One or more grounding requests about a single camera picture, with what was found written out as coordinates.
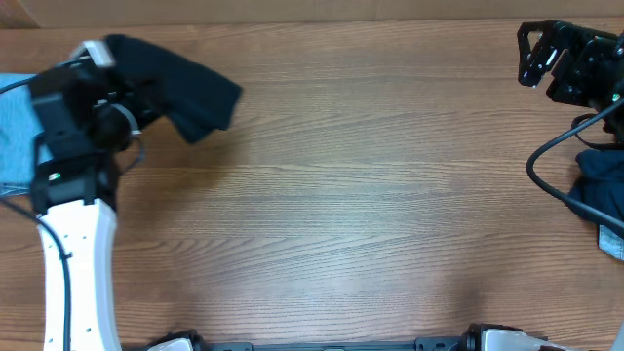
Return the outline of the black garment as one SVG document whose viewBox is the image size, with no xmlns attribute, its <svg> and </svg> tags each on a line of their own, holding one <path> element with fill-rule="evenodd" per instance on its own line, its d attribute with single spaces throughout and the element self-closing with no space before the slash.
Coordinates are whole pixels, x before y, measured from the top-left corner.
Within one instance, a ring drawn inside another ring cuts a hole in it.
<svg viewBox="0 0 624 351">
<path fill-rule="evenodd" d="M 105 37 L 113 76 L 148 112 L 142 127 L 168 117 L 188 143 L 228 129 L 243 88 L 206 66 L 122 34 Z"/>
</svg>

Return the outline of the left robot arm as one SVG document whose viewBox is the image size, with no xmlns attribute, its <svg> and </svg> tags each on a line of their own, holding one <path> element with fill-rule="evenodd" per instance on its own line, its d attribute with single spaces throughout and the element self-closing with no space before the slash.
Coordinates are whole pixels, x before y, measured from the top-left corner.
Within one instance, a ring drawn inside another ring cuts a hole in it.
<svg viewBox="0 0 624 351">
<path fill-rule="evenodd" d="M 86 61 L 44 71 L 29 83 L 43 131 L 34 143 L 30 198 L 44 253 L 47 350 L 119 350 L 112 247 L 117 153 L 140 135 L 124 85 Z"/>
</svg>

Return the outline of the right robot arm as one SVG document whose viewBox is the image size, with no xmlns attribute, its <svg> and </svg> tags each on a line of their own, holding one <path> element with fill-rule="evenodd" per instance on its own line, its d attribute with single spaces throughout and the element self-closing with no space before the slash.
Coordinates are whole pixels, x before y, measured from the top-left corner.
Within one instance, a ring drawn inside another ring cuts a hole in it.
<svg viewBox="0 0 624 351">
<path fill-rule="evenodd" d="M 623 37 L 551 19 L 528 21 L 518 33 L 523 86 L 535 87 L 546 73 L 554 102 L 601 112 L 623 99 Z"/>
</svg>

